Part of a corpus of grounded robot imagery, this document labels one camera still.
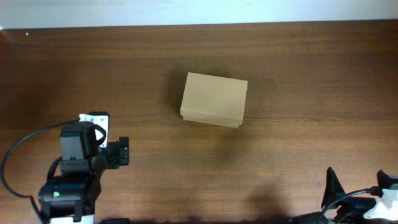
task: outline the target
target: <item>white wall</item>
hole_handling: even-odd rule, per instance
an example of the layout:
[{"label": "white wall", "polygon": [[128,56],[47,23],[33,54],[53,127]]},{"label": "white wall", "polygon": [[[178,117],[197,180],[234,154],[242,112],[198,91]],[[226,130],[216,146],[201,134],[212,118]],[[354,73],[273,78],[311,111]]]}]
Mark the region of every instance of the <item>white wall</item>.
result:
[{"label": "white wall", "polygon": [[398,0],[0,0],[3,29],[398,19]]}]

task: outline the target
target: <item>wooden tabletop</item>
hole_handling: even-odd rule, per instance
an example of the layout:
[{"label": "wooden tabletop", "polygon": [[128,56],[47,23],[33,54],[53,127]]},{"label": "wooden tabletop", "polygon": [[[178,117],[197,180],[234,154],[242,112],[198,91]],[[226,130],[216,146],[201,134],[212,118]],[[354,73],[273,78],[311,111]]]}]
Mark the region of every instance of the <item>wooden tabletop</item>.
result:
[{"label": "wooden tabletop", "polygon": [[[320,210],[331,166],[347,192],[398,174],[398,21],[2,30],[1,157],[24,135],[107,111],[130,165],[107,170],[109,217],[240,221]],[[248,80],[239,129],[183,121],[188,72]],[[59,129],[24,143],[6,179],[37,197]],[[38,223],[0,188],[1,223]]]}]

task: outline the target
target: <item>wood grain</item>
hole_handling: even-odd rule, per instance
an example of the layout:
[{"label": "wood grain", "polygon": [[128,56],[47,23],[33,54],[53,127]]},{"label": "wood grain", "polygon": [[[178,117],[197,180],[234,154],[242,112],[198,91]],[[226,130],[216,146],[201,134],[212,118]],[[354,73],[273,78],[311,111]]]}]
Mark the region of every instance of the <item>wood grain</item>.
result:
[{"label": "wood grain", "polygon": [[[89,111],[111,114],[111,141],[130,137],[96,221],[300,215],[319,211],[329,166],[346,191],[398,173],[398,21],[2,30],[0,44],[1,156]],[[249,81],[239,129],[182,121],[188,72]],[[16,151],[13,188],[37,195],[58,135]],[[38,223],[0,196],[1,223]]]}]

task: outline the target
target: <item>brown wood surface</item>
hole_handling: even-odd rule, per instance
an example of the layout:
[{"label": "brown wood surface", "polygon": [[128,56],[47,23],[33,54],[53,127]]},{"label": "brown wood surface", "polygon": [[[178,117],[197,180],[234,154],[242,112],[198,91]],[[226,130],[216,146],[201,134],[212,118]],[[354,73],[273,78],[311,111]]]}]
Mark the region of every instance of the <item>brown wood surface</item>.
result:
[{"label": "brown wood surface", "polygon": [[[320,210],[329,166],[347,192],[398,174],[398,21],[2,30],[0,44],[1,157],[89,111],[130,137],[96,221],[300,215]],[[239,129],[181,119],[188,72],[249,81]],[[16,191],[37,196],[58,135],[10,158]],[[0,198],[1,223],[38,223],[28,200]]]}]

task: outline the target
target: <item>wooden table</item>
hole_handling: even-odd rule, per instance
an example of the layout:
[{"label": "wooden table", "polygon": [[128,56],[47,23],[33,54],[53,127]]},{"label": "wooden table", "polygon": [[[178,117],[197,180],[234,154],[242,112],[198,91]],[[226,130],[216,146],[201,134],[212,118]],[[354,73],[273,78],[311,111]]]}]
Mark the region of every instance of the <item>wooden table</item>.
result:
[{"label": "wooden table", "polygon": [[[240,221],[320,210],[326,169],[347,192],[398,174],[398,21],[2,30],[1,156],[31,131],[107,111],[130,165],[107,170],[96,221]],[[248,80],[239,129],[182,121],[188,72]],[[6,166],[35,197],[59,129]],[[38,223],[0,189],[1,223]]]}]

